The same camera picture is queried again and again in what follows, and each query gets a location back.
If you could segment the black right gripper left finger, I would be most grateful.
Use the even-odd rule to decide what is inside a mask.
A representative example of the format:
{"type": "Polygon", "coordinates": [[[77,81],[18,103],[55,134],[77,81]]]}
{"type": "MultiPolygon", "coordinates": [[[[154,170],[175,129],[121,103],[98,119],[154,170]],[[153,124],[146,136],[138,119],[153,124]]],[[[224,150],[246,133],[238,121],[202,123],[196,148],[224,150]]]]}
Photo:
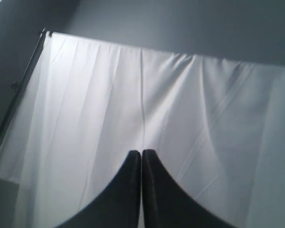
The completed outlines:
{"type": "Polygon", "coordinates": [[[60,228],[136,228],[141,201],[141,154],[129,151],[105,189],[60,228]]]}

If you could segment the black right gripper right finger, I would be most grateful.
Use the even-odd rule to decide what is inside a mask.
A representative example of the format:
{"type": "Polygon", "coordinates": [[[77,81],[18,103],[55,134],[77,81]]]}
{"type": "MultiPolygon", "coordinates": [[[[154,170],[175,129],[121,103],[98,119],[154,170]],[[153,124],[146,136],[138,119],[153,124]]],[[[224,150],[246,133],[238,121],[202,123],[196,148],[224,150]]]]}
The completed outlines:
{"type": "Polygon", "coordinates": [[[142,152],[142,200],[146,228],[233,227],[193,200],[151,149],[142,152]]]}

